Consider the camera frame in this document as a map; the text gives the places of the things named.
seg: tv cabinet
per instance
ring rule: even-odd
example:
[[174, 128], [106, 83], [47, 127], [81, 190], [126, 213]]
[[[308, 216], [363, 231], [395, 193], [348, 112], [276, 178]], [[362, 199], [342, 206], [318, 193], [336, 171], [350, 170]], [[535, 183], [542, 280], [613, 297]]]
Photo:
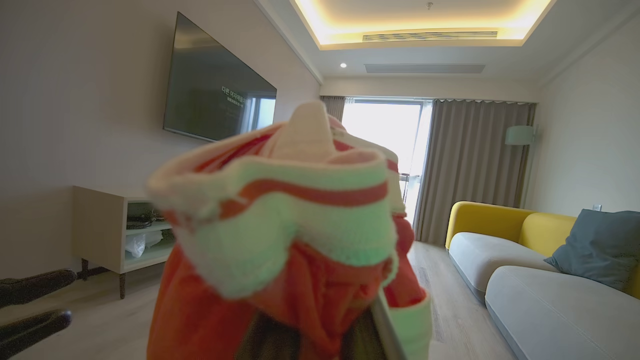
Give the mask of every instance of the tv cabinet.
[[145, 229], [127, 230], [127, 214], [152, 207], [146, 197], [124, 192], [104, 192], [73, 187], [72, 253], [81, 258], [82, 279], [87, 280], [89, 262], [120, 274], [120, 298], [125, 297], [126, 273], [164, 263], [173, 249], [173, 239], [162, 239], [135, 258], [125, 251], [131, 234], [171, 229], [168, 222], [154, 222]]

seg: pillow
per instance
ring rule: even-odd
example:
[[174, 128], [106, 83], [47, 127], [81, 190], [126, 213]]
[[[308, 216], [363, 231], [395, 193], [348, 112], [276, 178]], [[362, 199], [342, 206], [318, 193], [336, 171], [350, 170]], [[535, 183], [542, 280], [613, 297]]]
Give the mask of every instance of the pillow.
[[566, 244], [545, 261], [565, 274], [628, 290], [640, 258], [640, 213], [603, 213], [584, 209]]

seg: air vent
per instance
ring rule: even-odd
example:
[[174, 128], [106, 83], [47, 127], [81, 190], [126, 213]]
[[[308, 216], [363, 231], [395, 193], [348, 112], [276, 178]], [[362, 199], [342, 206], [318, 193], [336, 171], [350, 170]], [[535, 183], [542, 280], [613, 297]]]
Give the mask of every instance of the air vent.
[[369, 74], [480, 74], [483, 64], [364, 64]]
[[362, 35], [362, 42], [423, 40], [484, 40], [498, 38], [498, 31], [427, 31]]

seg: tv screen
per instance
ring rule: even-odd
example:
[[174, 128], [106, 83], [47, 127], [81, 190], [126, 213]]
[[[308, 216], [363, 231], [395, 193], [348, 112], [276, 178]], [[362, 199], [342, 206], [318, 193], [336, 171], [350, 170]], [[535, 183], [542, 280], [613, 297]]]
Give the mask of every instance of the tv screen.
[[217, 141], [273, 123], [276, 88], [178, 13], [164, 129]]

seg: gray curtain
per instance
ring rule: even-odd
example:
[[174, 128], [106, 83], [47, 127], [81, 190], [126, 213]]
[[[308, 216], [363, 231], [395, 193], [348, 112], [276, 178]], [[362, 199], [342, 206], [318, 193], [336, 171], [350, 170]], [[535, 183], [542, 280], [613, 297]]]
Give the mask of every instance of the gray curtain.
[[529, 146], [505, 145], [509, 126], [532, 125], [535, 104], [435, 100], [414, 229], [444, 245], [458, 201], [518, 207]]
[[346, 98], [344, 96], [320, 96], [320, 100], [326, 105], [326, 112], [342, 122]]

